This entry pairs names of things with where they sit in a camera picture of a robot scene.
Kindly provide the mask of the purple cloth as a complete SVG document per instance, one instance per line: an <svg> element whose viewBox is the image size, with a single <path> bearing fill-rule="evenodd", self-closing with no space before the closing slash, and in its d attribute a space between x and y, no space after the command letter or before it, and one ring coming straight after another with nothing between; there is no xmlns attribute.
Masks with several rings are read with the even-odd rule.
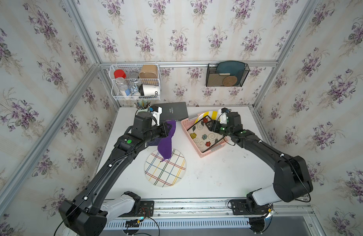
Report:
<svg viewBox="0 0 363 236"><path fill-rule="evenodd" d="M157 150L159 154L162 156L163 160L166 161L172 157L172 138L176 131L176 121L167 121L168 125L171 126L168 136L166 138L162 138L158 144Z"/></svg>

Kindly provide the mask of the yellow striped round plate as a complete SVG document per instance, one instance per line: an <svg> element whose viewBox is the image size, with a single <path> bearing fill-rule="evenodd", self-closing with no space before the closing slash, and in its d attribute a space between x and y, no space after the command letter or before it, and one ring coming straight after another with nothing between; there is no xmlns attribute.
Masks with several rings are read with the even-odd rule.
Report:
<svg viewBox="0 0 363 236"><path fill-rule="evenodd" d="M209 116L212 120L216 120L220 115L220 109L219 110L214 110L214 111L208 111L205 113L202 113L198 116L198 118L195 120L195 124L200 122L203 118L205 118L206 116Z"/></svg>

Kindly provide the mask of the square floral plate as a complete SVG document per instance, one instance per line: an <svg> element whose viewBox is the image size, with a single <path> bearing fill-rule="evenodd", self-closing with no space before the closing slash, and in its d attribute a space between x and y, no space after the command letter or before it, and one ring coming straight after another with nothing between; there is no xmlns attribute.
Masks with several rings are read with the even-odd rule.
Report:
<svg viewBox="0 0 363 236"><path fill-rule="evenodd" d="M201 153L209 151L224 139L222 135L209 131L209 122L211 120L209 116L206 116L187 130L193 143Z"/></svg>

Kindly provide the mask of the round plaid plate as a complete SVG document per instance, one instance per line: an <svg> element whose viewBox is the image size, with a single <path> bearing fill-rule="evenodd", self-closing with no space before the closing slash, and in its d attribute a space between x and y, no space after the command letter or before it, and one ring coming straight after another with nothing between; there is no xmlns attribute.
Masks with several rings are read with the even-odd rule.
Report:
<svg viewBox="0 0 363 236"><path fill-rule="evenodd" d="M173 149L169 159L164 159L160 152L155 150L145 161L144 174L150 184L166 188L179 183L186 174L186 168L186 160L177 149Z"/></svg>

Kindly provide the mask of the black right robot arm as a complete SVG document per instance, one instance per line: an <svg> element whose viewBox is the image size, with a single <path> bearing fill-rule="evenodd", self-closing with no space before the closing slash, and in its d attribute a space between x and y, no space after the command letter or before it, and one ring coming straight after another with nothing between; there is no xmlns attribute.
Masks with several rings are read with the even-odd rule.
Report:
<svg viewBox="0 0 363 236"><path fill-rule="evenodd" d="M261 140L254 132L243 129L237 112L228 112L207 122L209 131L227 136L233 143L255 154L274 171L273 183L246 196L249 207L262 207L275 202L291 202L313 191L306 161L288 155Z"/></svg>

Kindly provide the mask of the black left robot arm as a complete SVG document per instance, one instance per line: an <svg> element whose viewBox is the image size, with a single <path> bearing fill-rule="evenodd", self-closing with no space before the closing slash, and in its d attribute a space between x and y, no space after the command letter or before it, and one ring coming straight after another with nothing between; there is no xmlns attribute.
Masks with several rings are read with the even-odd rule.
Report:
<svg viewBox="0 0 363 236"><path fill-rule="evenodd" d="M136 216L141 198L127 191L117 199L105 198L122 172L149 142L170 135L172 125L161 123L150 112L139 112L134 123L114 144L114 148L89 184L73 200L64 200L58 211L62 224L79 236L98 236L107 223L122 215Z"/></svg>

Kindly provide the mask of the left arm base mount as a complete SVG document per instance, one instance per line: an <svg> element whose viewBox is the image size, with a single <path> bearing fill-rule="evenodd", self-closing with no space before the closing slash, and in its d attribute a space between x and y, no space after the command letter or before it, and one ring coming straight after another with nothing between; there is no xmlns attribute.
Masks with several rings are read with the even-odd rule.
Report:
<svg viewBox="0 0 363 236"><path fill-rule="evenodd" d="M141 197L131 191L127 191L121 196L125 200L129 200L129 203L124 204L125 206L132 206L132 209L120 215L120 218L133 218L125 222L126 228L139 227L140 224L146 219L154 215L155 202L142 200Z"/></svg>

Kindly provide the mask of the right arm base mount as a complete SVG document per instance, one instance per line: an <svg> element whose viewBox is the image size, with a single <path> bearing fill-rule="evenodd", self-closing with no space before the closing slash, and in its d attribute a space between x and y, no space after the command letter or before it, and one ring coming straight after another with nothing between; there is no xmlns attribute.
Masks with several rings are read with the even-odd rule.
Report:
<svg viewBox="0 0 363 236"><path fill-rule="evenodd" d="M253 192L246 195L245 199L231 199L227 203L227 207L232 210L234 215L243 215L248 218L250 230L255 234L263 234L270 226L274 210L273 203L258 205Z"/></svg>

